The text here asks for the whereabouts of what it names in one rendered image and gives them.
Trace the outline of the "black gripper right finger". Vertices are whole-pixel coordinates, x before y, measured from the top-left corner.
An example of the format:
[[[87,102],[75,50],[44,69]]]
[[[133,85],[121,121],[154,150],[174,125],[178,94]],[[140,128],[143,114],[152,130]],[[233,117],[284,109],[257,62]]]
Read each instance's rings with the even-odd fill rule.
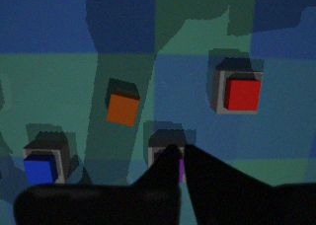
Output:
[[[316,183],[272,187],[193,144],[184,165],[197,225],[316,225]]]

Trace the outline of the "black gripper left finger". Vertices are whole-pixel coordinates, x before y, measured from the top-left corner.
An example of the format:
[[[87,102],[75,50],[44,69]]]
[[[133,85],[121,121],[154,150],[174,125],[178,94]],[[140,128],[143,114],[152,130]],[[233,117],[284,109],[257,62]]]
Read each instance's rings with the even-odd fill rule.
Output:
[[[16,225],[179,225],[180,151],[169,144],[131,186],[46,183],[24,189]]]

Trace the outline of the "orange block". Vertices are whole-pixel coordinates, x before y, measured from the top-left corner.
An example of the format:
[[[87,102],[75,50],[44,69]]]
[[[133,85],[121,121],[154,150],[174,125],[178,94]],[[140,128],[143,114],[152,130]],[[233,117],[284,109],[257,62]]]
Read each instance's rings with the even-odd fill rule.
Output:
[[[106,120],[133,126],[140,97],[113,91]]]

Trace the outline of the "blue button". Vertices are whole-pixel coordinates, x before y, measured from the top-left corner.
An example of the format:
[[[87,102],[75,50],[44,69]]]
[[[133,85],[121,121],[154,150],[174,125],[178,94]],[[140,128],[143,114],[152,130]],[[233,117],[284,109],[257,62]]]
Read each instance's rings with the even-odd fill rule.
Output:
[[[65,184],[72,174],[68,141],[33,140],[23,154],[28,184]]]

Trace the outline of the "red button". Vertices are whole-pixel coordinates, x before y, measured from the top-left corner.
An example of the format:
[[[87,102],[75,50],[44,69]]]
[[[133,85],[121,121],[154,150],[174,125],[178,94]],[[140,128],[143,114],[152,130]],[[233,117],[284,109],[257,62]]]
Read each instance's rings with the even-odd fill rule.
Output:
[[[215,113],[257,114],[263,72],[213,68],[211,108]]]

